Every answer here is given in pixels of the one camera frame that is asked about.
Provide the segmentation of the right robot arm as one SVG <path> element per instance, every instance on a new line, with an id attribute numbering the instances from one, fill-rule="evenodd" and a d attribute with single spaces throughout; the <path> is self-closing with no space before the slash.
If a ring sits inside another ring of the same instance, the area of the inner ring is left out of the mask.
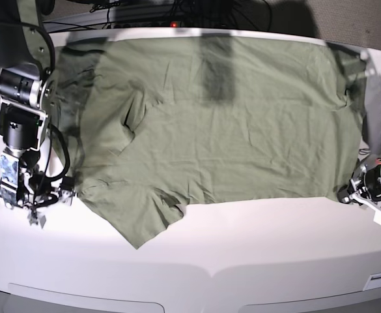
<path id="1" fill-rule="evenodd" d="M 55 125 L 51 101 L 56 87 L 55 49 L 42 17 L 54 1 L 0 1 L 0 203 L 27 210 L 30 224 L 44 226 L 41 212 L 59 202 L 72 203 L 70 156 Z M 64 167 L 55 176 L 41 169 L 44 140 L 57 138 Z"/>

